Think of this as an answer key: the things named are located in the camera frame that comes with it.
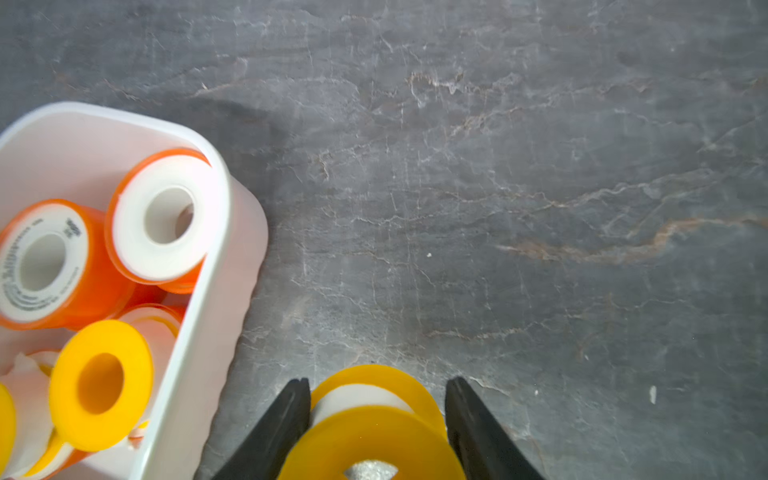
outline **tape roll in container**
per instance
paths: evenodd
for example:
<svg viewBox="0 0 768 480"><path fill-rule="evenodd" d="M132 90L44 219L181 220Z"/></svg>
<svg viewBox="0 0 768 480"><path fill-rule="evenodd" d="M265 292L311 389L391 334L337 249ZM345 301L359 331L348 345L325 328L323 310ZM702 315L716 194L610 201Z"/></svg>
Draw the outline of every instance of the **tape roll in container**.
<svg viewBox="0 0 768 480"><path fill-rule="evenodd" d="M141 428L175 339L166 322L151 317L103 320L72 337L51 374L51 417L62 438L98 452Z"/></svg>
<svg viewBox="0 0 768 480"><path fill-rule="evenodd" d="M183 306L167 306L160 305L159 303L151 303L147 305L135 306L128 311L123 312L120 315L119 320L126 323L134 323L144 320L153 320L163 323L174 337L179 336L179 329L181 328L181 321L184 319L184 312L186 308ZM144 433L149 426L149 418L141 422L135 429L131 430L128 434L128 440L130 440L134 447L138 447L139 442L144 437Z"/></svg>
<svg viewBox="0 0 768 480"><path fill-rule="evenodd" d="M58 352L42 350L27 355L36 361L38 368L50 376L58 358ZM43 480L60 472L61 470L81 461L88 453L74 449L74 447L59 435L56 429L51 433L48 447L40 459L23 475L17 475L16 480Z"/></svg>
<svg viewBox="0 0 768 480"><path fill-rule="evenodd" d="M24 475L45 454L53 432L49 383L38 364L21 353L0 377L0 478Z"/></svg>
<svg viewBox="0 0 768 480"><path fill-rule="evenodd" d="M80 329L127 306L162 300L109 259L104 213L67 200L44 200L0 233L0 326Z"/></svg>
<svg viewBox="0 0 768 480"><path fill-rule="evenodd" d="M191 293L223 210L226 192L200 152L177 148L152 155L118 186L107 211L112 262L138 283Z"/></svg>

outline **yellow tape spool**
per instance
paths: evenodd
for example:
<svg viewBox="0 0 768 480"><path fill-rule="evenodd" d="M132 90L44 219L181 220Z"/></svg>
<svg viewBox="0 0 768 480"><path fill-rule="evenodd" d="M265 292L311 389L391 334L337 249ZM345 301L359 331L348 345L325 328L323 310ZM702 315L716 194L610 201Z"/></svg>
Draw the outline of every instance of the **yellow tape spool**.
<svg viewBox="0 0 768 480"><path fill-rule="evenodd" d="M380 460L398 469L398 480L465 480L447 442L442 414L413 377L387 366L357 366L321 383L312 408L340 386L376 386L398 396L413 414L391 406L359 406L319 422L293 447L279 480L338 480L350 466Z"/></svg>
<svg viewBox="0 0 768 480"><path fill-rule="evenodd" d="M121 441L141 419L154 367L144 337L104 320L72 337L51 374L51 417L76 449L98 452Z"/></svg>

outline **orange spool flange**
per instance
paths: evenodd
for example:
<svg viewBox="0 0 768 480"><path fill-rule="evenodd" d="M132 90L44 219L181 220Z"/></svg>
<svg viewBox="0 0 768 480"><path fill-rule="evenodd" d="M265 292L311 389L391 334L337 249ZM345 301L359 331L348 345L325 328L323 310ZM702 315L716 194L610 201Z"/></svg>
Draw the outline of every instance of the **orange spool flange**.
<svg viewBox="0 0 768 480"><path fill-rule="evenodd" d="M122 275L104 242L104 213L44 200L0 233L0 326L80 329L161 294Z"/></svg>
<svg viewBox="0 0 768 480"><path fill-rule="evenodd" d="M200 275L200 268L202 267L203 258L200 258L199 260L196 260L194 264L190 265L187 270L181 273L176 273L173 276L170 276L169 278L147 278L145 275L140 275L136 273L136 270L131 268L130 262L126 261L124 256L122 256L118 251L120 250L118 247L116 247L115 240L116 240L116 234L115 234L115 224L119 220L117 220L118 210L125 208L125 204L127 201L125 200L126 192L128 189L131 189L136 184L141 183L146 180L146 176L151 176L151 173L148 173L148 169L157 168L158 164L163 161L168 161L171 158L179 158L179 157L191 157L193 159L203 161L208 167L210 167L210 163L208 160L203 156L200 152L190 150L187 148L175 148L172 150L166 150L161 151L160 153L151 155L150 157L147 157L142 162L140 162L138 165L136 165L133 169L131 169L130 172L123 178L123 180L118 185L117 190L114 193L114 196L112 197L112 200L109 204L109 208L107 210L107 227L104 229L104 234L106 236L106 242L107 242L107 249L109 252L109 257L111 258L114 265L117 267L120 272L125 275L127 278L130 278L134 282L137 283L143 283L146 285L157 285L161 289L166 290L170 293L192 293L192 290L194 289L195 283L197 282L197 277ZM177 186L180 190L184 190L184 185L181 184ZM150 195L158 195L162 193L162 190L152 190L150 192Z"/></svg>

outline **spool hole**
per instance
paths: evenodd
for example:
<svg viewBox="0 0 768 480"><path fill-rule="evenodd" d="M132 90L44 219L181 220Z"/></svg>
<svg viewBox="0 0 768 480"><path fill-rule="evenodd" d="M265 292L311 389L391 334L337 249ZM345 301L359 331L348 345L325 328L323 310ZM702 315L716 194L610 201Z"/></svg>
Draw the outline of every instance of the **spool hole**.
<svg viewBox="0 0 768 480"><path fill-rule="evenodd" d="M78 399L85 411L100 415L111 409L123 391L123 366L110 353L100 353L85 364L78 380Z"/></svg>
<svg viewBox="0 0 768 480"><path fill-rule="evenodd" d="M67 246L63 238L55 233L40 237L22 255L19 282L27 290L43 290L56 280L66 259Z"/></svg>
<svg viewBox="0 0 768 480"><path fill-rule="evenodd" d="M348 480L390 480L397 473L397 467L380 460L364 460L349 467L344 476Z"/></svg>
<svg viewBox="0 0 768 480"><path fill-rule="evenodd" d="M161 191L150 202L144 215L144 229L155 243L166 244L180 239L194 219L194 200L182 187Z"/></svg>

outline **label on tape roll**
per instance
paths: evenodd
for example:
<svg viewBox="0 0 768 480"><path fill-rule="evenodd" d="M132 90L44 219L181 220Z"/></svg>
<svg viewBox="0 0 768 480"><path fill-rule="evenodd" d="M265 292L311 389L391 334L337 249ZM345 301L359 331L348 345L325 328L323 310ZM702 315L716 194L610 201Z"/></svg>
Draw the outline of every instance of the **label on tape roll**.
<svg viewBox="0 0 768 480"><path fill-rule="evenodd" d="M88 260L80 215L44 204L22 219L0 246L0 313L27 323L53 313L74 292Z"/></svg>

